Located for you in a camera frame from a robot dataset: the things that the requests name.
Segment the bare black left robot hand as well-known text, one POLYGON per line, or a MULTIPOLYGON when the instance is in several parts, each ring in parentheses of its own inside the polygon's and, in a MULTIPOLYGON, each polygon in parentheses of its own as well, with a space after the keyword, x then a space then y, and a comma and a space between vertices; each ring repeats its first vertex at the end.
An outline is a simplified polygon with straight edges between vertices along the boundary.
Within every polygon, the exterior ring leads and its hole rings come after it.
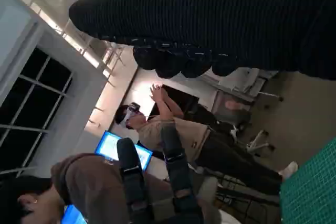
POLYGON ((174 207, 173 216, 164 220, 155 219, 153 204, 134 144, 129 138, 122 138, 117 142, 120 175, 130 223, 204 223, 202 209, 193 192, 185 150, 175 126, 163 126, 160 139, 173 191, 174 207))

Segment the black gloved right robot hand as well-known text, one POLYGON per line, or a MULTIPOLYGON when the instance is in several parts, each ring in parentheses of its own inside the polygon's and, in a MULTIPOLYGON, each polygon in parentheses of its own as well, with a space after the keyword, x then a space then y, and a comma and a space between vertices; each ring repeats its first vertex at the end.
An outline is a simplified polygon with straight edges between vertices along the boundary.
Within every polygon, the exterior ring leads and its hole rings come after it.
POLYGON ((161 78, 257 68, 335 79, 335 0, 78 0, 68 14, 161 78))

